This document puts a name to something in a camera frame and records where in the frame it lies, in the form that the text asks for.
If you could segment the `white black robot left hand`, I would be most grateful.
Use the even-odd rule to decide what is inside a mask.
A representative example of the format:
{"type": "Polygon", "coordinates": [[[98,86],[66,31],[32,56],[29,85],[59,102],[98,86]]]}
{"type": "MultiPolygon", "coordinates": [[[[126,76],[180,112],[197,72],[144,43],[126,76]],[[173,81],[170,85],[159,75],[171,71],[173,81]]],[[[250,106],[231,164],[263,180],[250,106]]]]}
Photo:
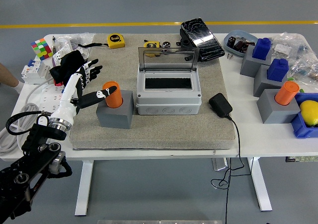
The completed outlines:
{"type": "Polygon", "coordinates": [[[117,86],[111,85],[105,89],[83,95],[84,88],[93,80],[92,73],[98,69],[98,66],[93,66],[97,62],[98,60],[95,59],[84,64],[70,76],[60,100],[60,105],[49,118],[50,125],[59,123],[70,128],[74,123],[74,117],[80,109],[100,103],[119,90],[117,86]]]}

